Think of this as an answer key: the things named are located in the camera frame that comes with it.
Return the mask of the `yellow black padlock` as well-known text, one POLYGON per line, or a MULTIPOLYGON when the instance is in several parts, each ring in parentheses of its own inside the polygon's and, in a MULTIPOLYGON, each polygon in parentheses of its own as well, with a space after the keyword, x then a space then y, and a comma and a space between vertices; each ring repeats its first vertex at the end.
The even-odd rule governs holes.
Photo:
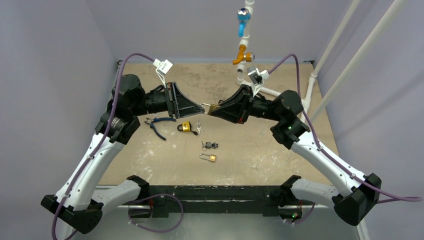
POLYGON ((182 124, 177 126, 177 130, 183 133, 193 133, 195 136, 198 135, 198 132, 193 130, 192 124, 190 121, 184 121, 182 124))

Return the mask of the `black key bunch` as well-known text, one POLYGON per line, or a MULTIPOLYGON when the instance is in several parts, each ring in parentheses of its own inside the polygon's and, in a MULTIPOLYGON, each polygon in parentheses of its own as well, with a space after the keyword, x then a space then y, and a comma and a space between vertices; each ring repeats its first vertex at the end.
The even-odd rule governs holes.
POLYGON ((219 144, 216 142, 201 142, 202 144, 202 149, 206 150, 206 149, 216 149, 219 147, 219 144))

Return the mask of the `brass padlock long shackle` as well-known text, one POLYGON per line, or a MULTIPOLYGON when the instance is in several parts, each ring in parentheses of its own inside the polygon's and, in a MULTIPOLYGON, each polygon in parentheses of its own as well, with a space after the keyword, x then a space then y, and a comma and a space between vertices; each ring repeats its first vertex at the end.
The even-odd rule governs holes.
POLYGON ((209 161, 209 162, 215 162, 215 161, 216 161, 216 159, 217 159, 217 156, 216 156, 216 155, 214 155, 214 154, 201 153, 201 154, 199 155, 199 158, 200 158, 200 159, 203 159, 203 160, 207 160, 207 161, 209 161))

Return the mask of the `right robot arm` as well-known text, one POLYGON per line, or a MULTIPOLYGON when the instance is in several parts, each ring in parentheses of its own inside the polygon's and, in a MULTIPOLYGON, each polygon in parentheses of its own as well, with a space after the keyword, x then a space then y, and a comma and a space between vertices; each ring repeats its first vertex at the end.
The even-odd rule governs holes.
POLYGON ((300 96, 293 90, 268 100, 253 96, 252 88, 243 84, 229 99, 209 105, 207 113, 234 124, 244 124, 250 116, 276 121, 270 128, 276 142, 307 160, 331 183, 293 175, 280 186, 279 205, 310 201, 333 208, 345 223, 357 226, 378 203, 382 180, 348 165, 315 138, 312 128, 298 118, 303 109, 300 96))

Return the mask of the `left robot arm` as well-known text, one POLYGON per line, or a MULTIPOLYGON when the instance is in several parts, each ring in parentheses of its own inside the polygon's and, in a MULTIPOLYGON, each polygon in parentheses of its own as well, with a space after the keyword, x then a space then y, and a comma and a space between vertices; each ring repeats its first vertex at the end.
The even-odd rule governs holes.
POLYGON ((57 193, 44 196, 41 205, 74 232, 87 234, 114 208, 128 202, 146 203, 151 195, 149 183, 136 175, 104 192, 96 190, 113 159, 140 127, 139 116, 167 112, 175 120, 204 111, 175 82, 146 92, 137 75, 123 75, 112 89, 112 99, 76 170, 57 193))

